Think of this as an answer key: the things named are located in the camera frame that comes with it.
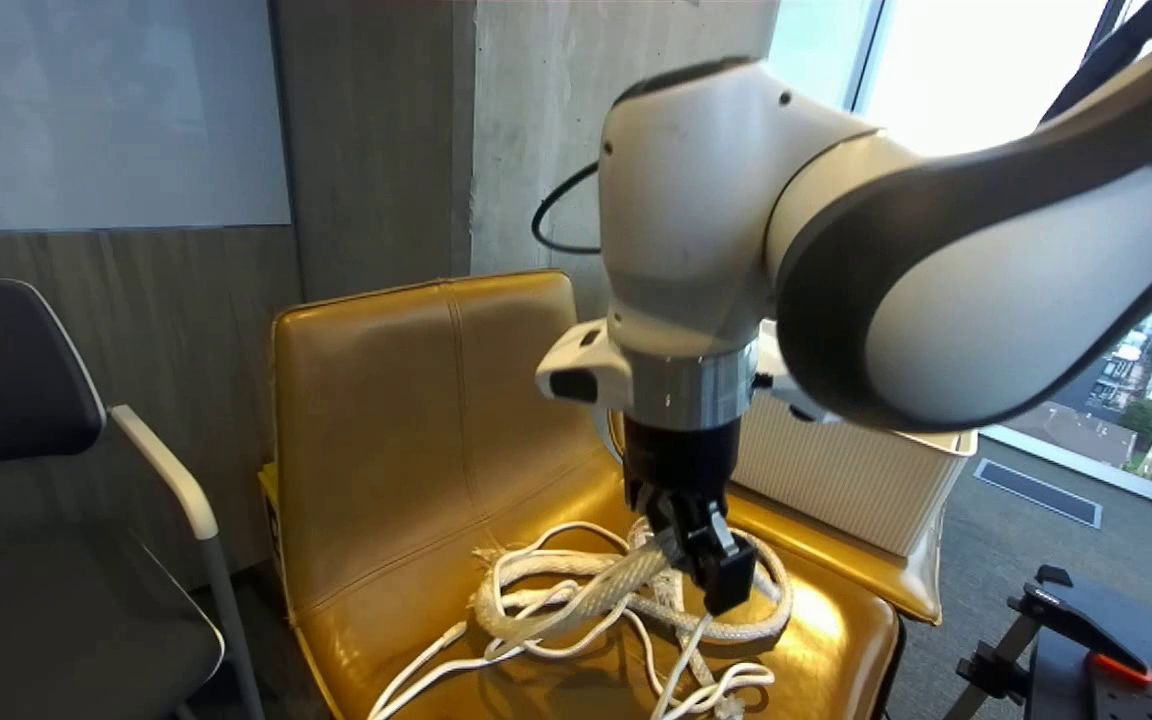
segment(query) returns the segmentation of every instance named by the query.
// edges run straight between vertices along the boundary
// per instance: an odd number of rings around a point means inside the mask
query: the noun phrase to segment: floor
[[[944,519],[944,624],[908,624],[904,660],[885,709],[886,720],[922,720],[951,709],[963,687],[956,678],[956,660],[969,655],[978,638],[1003,637],[1010,624],[1007,595],[1014,595],[1038,565],[1061,565],[1075,578],[1109,584],[1152,602],[1152,504],[999,445],[983,445],[978,459],[1007,463],[1100,504],[1100,526],[1075,525],[1007,486],[983,484],[974,463],[969,463],[948,495]],[[266,714],[327,714],[298,664],[297,638],[279,624],[279,595],[266,569],[238,576],[238,602],[253,624],[247,631],[266,695]],[[196,714],[238,714],[226,676],[200,693]],[[993,700],[978,714],[1007,720],[1025,714],[1025,709]]]

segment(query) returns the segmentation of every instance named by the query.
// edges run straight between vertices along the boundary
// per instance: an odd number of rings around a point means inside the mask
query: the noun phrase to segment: chair armrest
[[[146,459],[146,467],[173,486],[193,538],[216,538],[216,513],[203,495],[203,484],[181,463],[181,456],[129,402],[107,409],[107,414]]]

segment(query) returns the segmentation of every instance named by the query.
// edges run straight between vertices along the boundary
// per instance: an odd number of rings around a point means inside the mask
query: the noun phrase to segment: white rope
[[[614,553],[577,553],[577,547],[544,547],[563,532],[593,532],[609,538]],[[636,525],[626,538],[601,525],[567,519],[536,535],[517,553],[480,553],[489,559],[483,584],[473,595],[477,624],[493,637],[483,655],[473,660],[442,660],[418,678],[413,678],[431,655],[453,646],[468,624],[453,624],[435,637],[370,702],[370,720],[396,714],[431,685],[455,670],[480,670],[503,664],[511,655],[536,660],[570,660],[582,655],[613,624],[626,619],[642,645],[642,670],[653,693],[658,695],[653,720],[680,720],[686,710],[723,710],[741,714],[741,687],[768,687],[774,685],[770,669],[762,664],[733,664],[720,676],[706,669],[699,645],[756,645],[774,638],[792,614],[787,572],[780,555],[743,535],[759,565],[756,565],[756,592],[770,599],[770,610],[750,624],[720,624],[706,610],[694,614],[685,608],[685,576],[667,569],[664,538]],[[658,678],[653,631],[642,619],[657,619],[674,631],[680,655]],[[685,670],[693,669],[693,693],[674,700]]]

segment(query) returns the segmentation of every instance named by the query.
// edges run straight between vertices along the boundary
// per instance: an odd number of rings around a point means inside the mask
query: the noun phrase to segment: gray wall
[[[609,105],[664,68],[762,56],[774,0],[274,0],[308,297],[455,270],[563,267],[582,311],[601,264],[549,256],[529,220],[601,149]],[[593,191],[557,207],[594,239]]]
[[[594,158],[613,101],[657,71],[762,56],[774,0],[477,0],[473,270],[563,267],[578,311],[604,306],[601,260],[551,256],[529,220],[549,187]],[[593,184],[551,211],[551,236],[594,244]]]
[[[464,0],[271,0],[308,297],[468,267]]]

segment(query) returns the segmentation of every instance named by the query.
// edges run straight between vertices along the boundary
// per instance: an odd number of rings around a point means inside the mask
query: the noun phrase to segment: black chair
[[[222,660],[258,714],[203,486],[129,402],[98,402],[49,299],[0,281],[0,459],[87,451],[107,421],[181,500],[218,627],[129,526],[13,526],[0,535],[0,714],[173,714]]]

